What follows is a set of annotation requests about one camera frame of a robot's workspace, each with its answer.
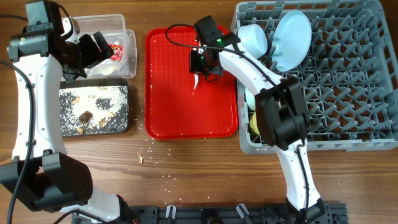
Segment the crumb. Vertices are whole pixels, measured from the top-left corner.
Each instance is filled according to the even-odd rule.
[[[105,121],[105,119],[102,119],[102,120],[99,122],[99,126],[100,126],[101,128],[104,128],[106,125],[107,125],[107,122]]]
[[[85,133],[85,130],[83,130],[83,128],[76,128],[76,130],[77,130],[77,132],[79,134],[84,134]]]
[[[82,115],[79,116],[79,121],[82,124],[87,124],[90,122],[90,119],[93,117],[93,114],[89,111],[84,112]]]
[[[75,100],[72,101],[72,105],[79,103],[80,96],[77,96]]]
[[[144,158],[141,154],[138,155],[138,162],[142,164],[144,162]]]

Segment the white bowl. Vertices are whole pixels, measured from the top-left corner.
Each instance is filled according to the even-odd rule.
[[[253,57],[259,58],[267,52],[267,37],[259,25],[242,26],[238,30],[238,37]]]

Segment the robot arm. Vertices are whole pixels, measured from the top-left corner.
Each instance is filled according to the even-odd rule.
[[[94,34],[96,42],[90,35],[78,39],[77,29],[70,23],[65,26],[65,40],[58,7],[51,1],[27,3],[29,25],[25,32],[11,37],[7,48],[14,65],[33,85],[34,101],[30,102],[26,84],[16,73],[18,135],[12,163],[0,166],[0,182],[14,192],[21,167],[27,162],[28,170],[17,198],[30,210],[79,210],[80,215],[88,214],[87,218],[91,217],[94,223],[132,223],[136,217],[127,203],[120,196],[93,186],[88,167],[67,156],[60,128],[60,80],[64,77],[70,83],[77,77],[86,77],[85,68],[110,58],[113,51],[100,32]],[[33,121],[29,116],[31,103],[35,106]],[[34,145],[29,161],[25,161],[30,122],[34,123]]]
[[[322,215],[322,200],[313,182],[308,161],[307,140],[303,145],[300,136],[307,135],[309,117],[300,83],[294,78],[283,79],[266,68],[246,50],[233,33],[223,35],[211,16],[199,20],[194,28],[198,41],[208,48],[200,57],[193,57],[192,55],[198,54],[191,52],[191,72],[198,72],[195,69],[211,72],[214,67],[219,67],[217,70],[222,72],[223,69],[234,75],[255,96],[257,127],[261,137],[268,145],[280,148],[276,153],[285,176],[288,203],[295,213],[304,213],[307,222]],[[247,59],[254,62],[257,68]],[[260,70],[274,83],[271,84]],[[280,93],[285,95],[287,102],[284,103],[292,109],[293,117],[286,106],[279,106]]]

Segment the yellow object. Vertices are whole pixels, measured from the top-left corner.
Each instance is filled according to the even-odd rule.
[[[252,129],[252,131],[254,131],[254,133],[260,134],[260,131],[259,131],[258,127],[257,127],[256,112],[254,112],[254,114],[251,116],[249,124],[250,124],[250,128]]]

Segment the pink food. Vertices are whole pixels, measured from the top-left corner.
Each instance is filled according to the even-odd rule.
[[[118,61],[122,60],[124,48],[123,45],[119,44],[109,44],[109,46],[113,49],[114,55],[112,55],[111,60]]]

